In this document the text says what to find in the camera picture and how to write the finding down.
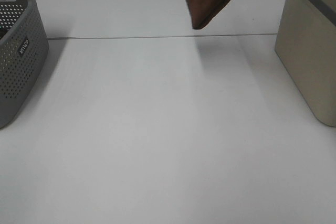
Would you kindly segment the beige plastic storage bin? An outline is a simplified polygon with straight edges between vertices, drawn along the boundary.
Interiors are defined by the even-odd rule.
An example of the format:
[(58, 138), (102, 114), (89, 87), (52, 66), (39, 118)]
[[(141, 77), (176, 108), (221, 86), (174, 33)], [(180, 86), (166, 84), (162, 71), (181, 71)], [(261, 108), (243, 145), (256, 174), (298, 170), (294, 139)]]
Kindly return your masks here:
[(285, 0), (275, 52), (308, 107), (335, 126), (335, 0)]

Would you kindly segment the grey perforated plastic basket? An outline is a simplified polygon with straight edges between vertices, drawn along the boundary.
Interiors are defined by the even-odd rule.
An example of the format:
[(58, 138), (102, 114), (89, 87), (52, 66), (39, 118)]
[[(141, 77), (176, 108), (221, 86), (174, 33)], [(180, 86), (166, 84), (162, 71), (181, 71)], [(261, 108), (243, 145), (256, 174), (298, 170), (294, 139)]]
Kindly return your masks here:
[(1, 1), (1, 127), (15, 118), (44, 66), (49, 43), (36, 0)]

